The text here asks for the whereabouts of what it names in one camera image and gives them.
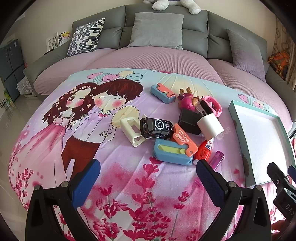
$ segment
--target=blue gripper pad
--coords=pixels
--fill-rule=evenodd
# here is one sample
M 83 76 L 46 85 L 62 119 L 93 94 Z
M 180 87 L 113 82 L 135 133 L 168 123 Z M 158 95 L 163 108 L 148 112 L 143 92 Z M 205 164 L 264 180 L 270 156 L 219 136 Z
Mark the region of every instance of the blue gripper pad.
M 216 207 L 223 208 L 225 205 L 225 192 L 227 192 L 227 190 L 225 188 L 223 189 L 219 184 L 219 180 L 216 179 L 220 174 L 215 172 L 205 160 L 197 162 L 196 174 L 209 194 L 213 204 Z M 226 183 L 227 182 L 224 180 L 222 185 L 225 185 L 227 188 Z
M 96 159 L 92 159 L 92 161 L 85 167 L 82 172 L 76 174 L 77 176 L 80 175 L 78 176 L 80 181 L 74 184 L 75 187 L 72 190 L 72 205 L 75 209 L 83 206 L 100 172 L 100 162 Z
M 293 166 L 289 166 L 288 174 L 293 179 L 293 181 L 296 183 L 296 169 Z

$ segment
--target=orange bag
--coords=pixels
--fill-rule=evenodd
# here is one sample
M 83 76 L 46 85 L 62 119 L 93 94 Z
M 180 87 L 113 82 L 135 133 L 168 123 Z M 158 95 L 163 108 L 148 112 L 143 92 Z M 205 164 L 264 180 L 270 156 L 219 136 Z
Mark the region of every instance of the orange bag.
M 286 79 L 290 61 L 290 55 L 285 51 L 280 51 L 268 57 L 269 65 L 283 79 Z

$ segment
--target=lavender pillow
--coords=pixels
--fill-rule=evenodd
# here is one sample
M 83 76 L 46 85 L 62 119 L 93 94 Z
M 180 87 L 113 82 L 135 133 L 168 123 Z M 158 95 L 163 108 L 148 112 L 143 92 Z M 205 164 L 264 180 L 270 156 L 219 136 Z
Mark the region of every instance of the lavender pillow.
M 246 40 L 238 33 L 226 29 L 230 41 L 233 64 L 265 82 L 263 60 L 258 45 Z

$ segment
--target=tile floor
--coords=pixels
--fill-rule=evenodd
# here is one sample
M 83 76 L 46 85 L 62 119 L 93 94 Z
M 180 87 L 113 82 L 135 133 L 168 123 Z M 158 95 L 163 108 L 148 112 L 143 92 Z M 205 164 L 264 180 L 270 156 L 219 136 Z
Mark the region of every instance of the tile floor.
M 15 141 L 42 101 L 37 97 L 20 96 L 11 112 L 0 118 L 0 213 L 20 240 L 25 240 L 27 211 L 21 205 L 8 180 L 8 162 Z

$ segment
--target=white shirt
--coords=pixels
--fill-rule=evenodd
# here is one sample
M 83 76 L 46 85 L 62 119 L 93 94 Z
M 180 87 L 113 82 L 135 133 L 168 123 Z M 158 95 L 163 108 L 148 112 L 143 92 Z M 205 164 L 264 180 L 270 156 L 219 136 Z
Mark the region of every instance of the white shirt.
M 81 141 L 92 143 L 102 143 L 104 140 L 111 141 L 114 138 L 116 130 L 111 124 L 112 118 L 113 114 L 111 114 L 110 111 L 106 114 L 104 114 L 102 110 L 90 113 L 84 119 L 72 125 L 71 129 L 76 130 L 73 137 Z M 104 132 L 107 137 L 100 135 L 102 132 Z

